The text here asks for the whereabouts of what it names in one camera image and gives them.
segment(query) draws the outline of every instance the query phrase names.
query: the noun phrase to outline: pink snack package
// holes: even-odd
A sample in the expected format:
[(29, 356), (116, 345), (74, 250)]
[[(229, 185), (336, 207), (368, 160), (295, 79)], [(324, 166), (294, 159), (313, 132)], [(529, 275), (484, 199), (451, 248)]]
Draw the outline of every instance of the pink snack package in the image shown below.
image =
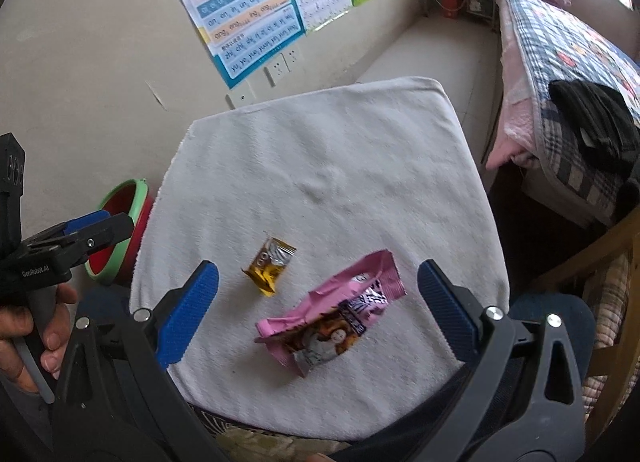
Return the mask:
[(280, 364), (306, 377), (346, 352), (389, 302), (405, 294), (391, 252), (372, 252), (313, 289), (283, 317), (258, 321), (255, 342), (265, 343)]

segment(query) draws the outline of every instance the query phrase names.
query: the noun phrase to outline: gray handle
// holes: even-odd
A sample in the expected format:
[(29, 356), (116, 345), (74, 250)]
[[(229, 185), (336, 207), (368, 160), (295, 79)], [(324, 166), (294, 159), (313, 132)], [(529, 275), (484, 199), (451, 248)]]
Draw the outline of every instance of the gray handle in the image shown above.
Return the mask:
[[(56, 311), (56, 290), (57, 287), (53, 285), (32, 290), (27, 294), (29, 310), (33, 316), (33, 325), (37, 335), (40, 337), (41, 343), (42, 334)], [(44, 351), (44, 345), (41, 345), (41, 349), (36, 349), (36, 351), (31, 352), (24, 337), (16, 337), (14, 338), (14, 346), (25, 368), (29, 372), (31, 379), (33, 379), (33, 382), (36, 384), (40, 396), (44, 402), (52, 404), (55, 400), (54, 390), (52, 388), (54, 382), (52, 381), (55, 381), (55, 379), (40, 366), (40, 354)]]

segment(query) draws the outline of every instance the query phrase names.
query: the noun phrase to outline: metal bolt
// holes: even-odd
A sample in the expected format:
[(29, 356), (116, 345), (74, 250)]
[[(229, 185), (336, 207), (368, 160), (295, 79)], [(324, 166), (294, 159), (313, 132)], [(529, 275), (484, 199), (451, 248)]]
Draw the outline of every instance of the metal bolt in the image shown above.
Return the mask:
[(78, 320), (76, 321), (76, 328), (78, 330), (84, 330), (89, 326), (89, 323), (90, 323), (89, 318), (87, 316), (82, 316), (78, 318)]
[(489, 319), (493, 319), (494, 321), (500, 321), (504, 317), (504, 312), (498, 307), (487, 307), (484, 309), (484, 313)]
[(139, 308), (133, 312), (133, 321), (144, 323), (151, 317), (151, 311), (148, 308)]
[(549, 323), (553, 328), (558, 328), (562, 324), (562, 320), (557, 314), (549, 314), (546, 317), (546, 322)]

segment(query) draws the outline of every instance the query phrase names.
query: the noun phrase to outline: white cloth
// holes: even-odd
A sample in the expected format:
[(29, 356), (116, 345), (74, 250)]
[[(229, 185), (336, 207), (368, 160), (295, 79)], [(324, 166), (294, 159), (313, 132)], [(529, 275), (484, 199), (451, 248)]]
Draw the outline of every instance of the white cloth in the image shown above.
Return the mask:
[[(241, 270), (265, 231), (298, 248), (272, 298)], [(253, 342), (256, 321), (383, 248), (408, 294), (348, 352), (302, 379)], [(440, 84), (354, 84), (194, 122), (150, 216), (130, 308), (153, 307), (212, 260), (218, 295), (169, 370), (186, 400), (258, 428), (356, 440), (411, 411), (458, 367), (417, 292), (418, 265), (430, 257), (482, 305), (506, 309), (494, 219)]]

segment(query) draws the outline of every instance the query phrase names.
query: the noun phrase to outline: wooden frame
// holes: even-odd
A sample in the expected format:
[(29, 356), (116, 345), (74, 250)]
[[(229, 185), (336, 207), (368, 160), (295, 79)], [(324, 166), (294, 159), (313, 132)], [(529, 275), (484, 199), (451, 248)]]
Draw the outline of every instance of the wooden frame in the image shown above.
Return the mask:
[(607, 376), (586, 423), (589, 444), (616, 414), (640, 358), (640, 206), (586, 249), (533, 280), (531, 287), (538, 292), (558, 291), (563, 283), (594, 272), (625, 251), (630, 252), (631, 285), (620, 341), (593, 350), (587, 372), (588, 376)]

